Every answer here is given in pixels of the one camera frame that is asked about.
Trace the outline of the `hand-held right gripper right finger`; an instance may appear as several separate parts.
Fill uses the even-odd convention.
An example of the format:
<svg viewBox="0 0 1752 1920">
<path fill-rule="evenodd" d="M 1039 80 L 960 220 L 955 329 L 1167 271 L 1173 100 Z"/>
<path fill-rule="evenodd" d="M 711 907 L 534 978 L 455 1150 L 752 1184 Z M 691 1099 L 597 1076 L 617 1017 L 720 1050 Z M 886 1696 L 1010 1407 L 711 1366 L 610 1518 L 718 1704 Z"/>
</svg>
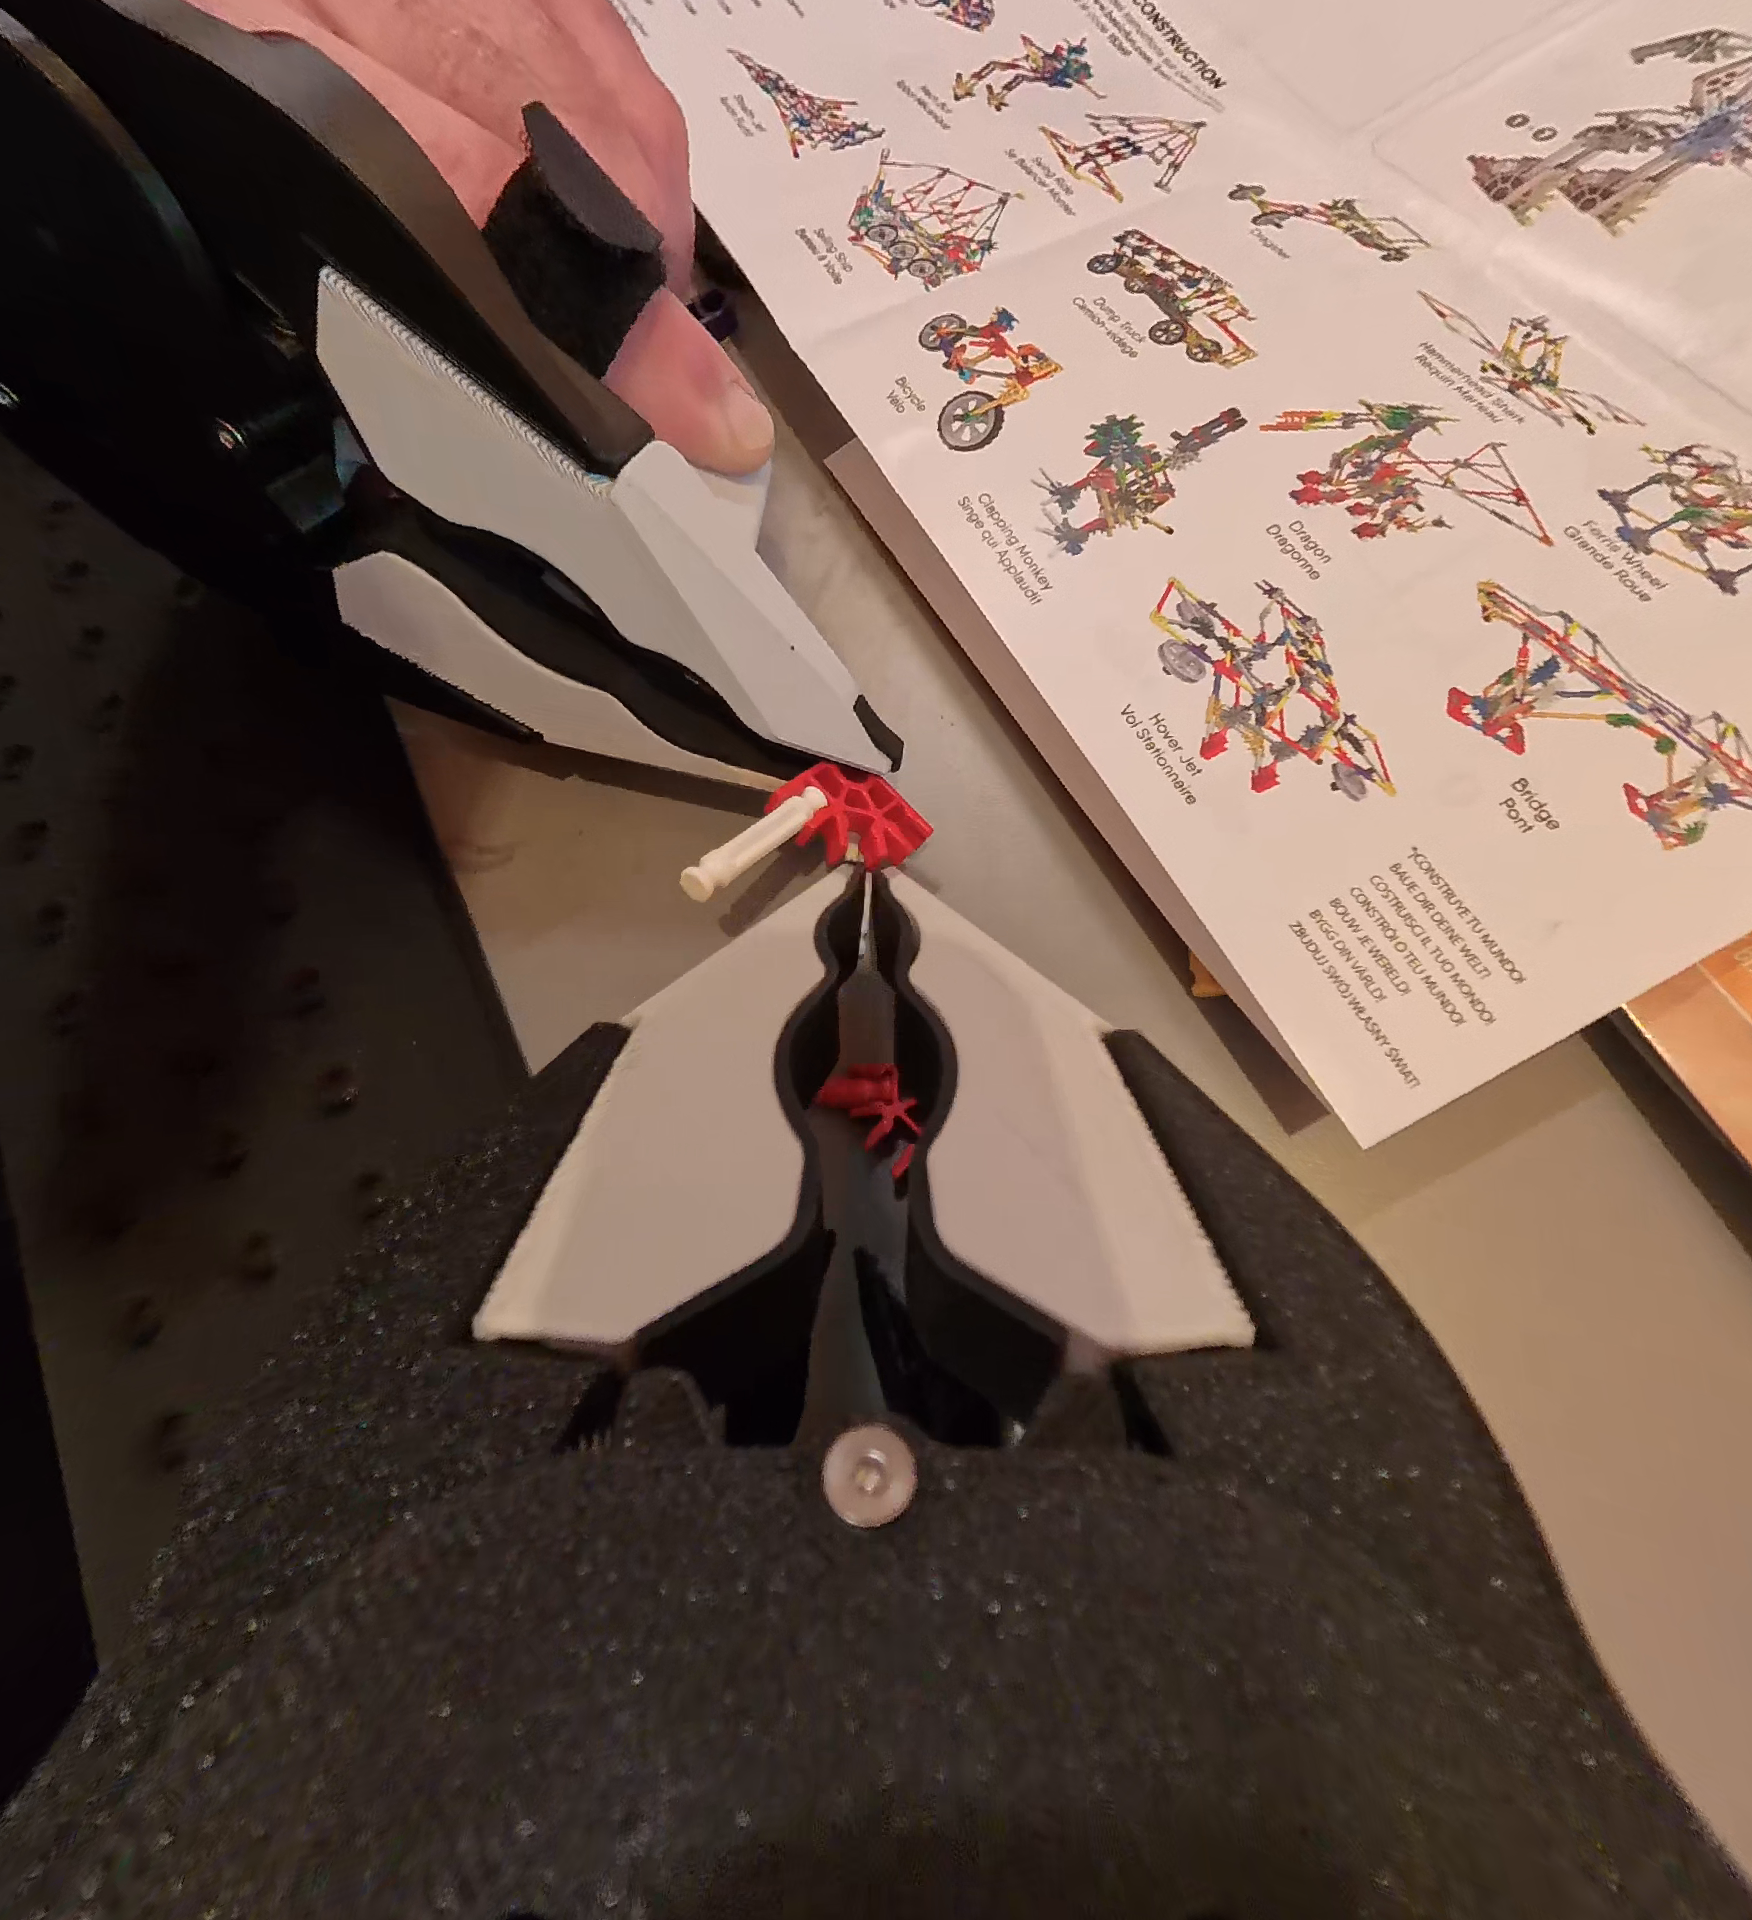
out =
<svg viewBox="0 0 1752 1920">
<path fill-rule="evenodd" d="M 911 877 L 871 881 L 907 1191 L 931 1272 L 1102 1356 L 1247 1349 L 1255 1324 L 1111 1050 L 1115 1028 Z"/>
</svg>

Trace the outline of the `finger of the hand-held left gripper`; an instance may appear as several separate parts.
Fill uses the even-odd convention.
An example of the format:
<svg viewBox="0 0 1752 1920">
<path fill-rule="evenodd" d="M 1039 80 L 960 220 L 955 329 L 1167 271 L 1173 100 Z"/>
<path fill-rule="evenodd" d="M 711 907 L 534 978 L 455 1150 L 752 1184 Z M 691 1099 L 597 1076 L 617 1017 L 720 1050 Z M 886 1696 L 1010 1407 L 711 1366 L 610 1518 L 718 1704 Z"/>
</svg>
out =
<svg viewBox="0 0 1752 1920">
<path fill-rule="evenodd" d="M 749 487 L 718 487 L 655 440 L 619 473 L 583 463 L 335 266 L 318 279 L 314 347 L 365 467 L 397 501 L 541 555 L 606 610 L 614 588 L 677 588 L 711 678 L 792 747 L 792 773 L 901 766 L 901 737 L 761 559 Z"/>
<path fill-rule="evenodd" d="M 541 555 L 412 501 L 353 505 L 335 560 L 343 624 L 476 726 L 702 780 L 792 779 L 792 747 L 711 678 L 677 588 L 614 588 L 606 610 Z"/>
</svg>

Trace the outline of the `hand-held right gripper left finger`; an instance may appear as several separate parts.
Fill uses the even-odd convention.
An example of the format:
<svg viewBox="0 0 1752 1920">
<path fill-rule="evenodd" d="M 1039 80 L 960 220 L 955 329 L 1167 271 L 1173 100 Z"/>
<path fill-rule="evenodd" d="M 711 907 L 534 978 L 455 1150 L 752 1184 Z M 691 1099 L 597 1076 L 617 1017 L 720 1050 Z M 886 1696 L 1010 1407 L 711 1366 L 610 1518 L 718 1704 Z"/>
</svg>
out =
<svg viewBox="0 0 1752 1920">
<path fill-rule="evenodd" d="M 864 926 L 866 877 L 827 875 L 625 1017 L 478 1342 L 629 1348 L 801 1236 Z"/>
</svg>

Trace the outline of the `person's left hand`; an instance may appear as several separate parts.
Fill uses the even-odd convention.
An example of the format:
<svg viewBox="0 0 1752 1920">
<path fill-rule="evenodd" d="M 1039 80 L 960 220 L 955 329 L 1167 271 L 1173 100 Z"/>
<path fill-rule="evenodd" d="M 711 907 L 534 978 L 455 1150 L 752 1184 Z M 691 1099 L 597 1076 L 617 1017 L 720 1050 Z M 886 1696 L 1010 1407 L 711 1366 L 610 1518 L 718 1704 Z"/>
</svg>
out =
<svg viewBox="0 0 1752 1920">
<path fill-rule="evenodd" d="M 206 5 L 251 32 L 335 60 L 409 131 L 504 264 L 539 329 L 691 463 L 757 474 L 768 409 L 705 323 L 682 111 L 615 5 Z M 524 130 L 546 108 L 655 232 L 646 262 L 585 232 L 550 197 Z"/>
</svg>

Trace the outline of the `black dotted mat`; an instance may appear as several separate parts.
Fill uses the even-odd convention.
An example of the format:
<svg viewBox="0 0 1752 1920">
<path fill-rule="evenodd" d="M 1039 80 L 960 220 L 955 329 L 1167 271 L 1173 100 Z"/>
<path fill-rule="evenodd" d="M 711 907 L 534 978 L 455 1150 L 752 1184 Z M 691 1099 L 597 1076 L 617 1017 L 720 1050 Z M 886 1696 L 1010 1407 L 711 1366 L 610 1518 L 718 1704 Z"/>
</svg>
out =
<svg viewBox="0 0 1752 1920">
<path fill-rule="evenodd" d="M 54 1504 L 0 1680 L 56 1729 L 185 1478 L 524 1050 L 381 693 L 0 431 L 0 1199 Z"/>
</svg>

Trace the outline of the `white printed instruction booklet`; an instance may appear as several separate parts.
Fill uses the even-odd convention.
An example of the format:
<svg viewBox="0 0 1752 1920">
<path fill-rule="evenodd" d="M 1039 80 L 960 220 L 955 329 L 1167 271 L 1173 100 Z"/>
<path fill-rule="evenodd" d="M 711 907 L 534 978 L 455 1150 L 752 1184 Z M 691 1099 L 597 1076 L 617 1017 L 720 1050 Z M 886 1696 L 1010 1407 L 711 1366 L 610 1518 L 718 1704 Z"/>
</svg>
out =
<svg viewBox="0 0 1752 1920">
<path fill-rule="evenodd" d="M 623 5 L 834 460 L 1359 1143 L 1752 933 L 1752 5 Z"/>
</svg>

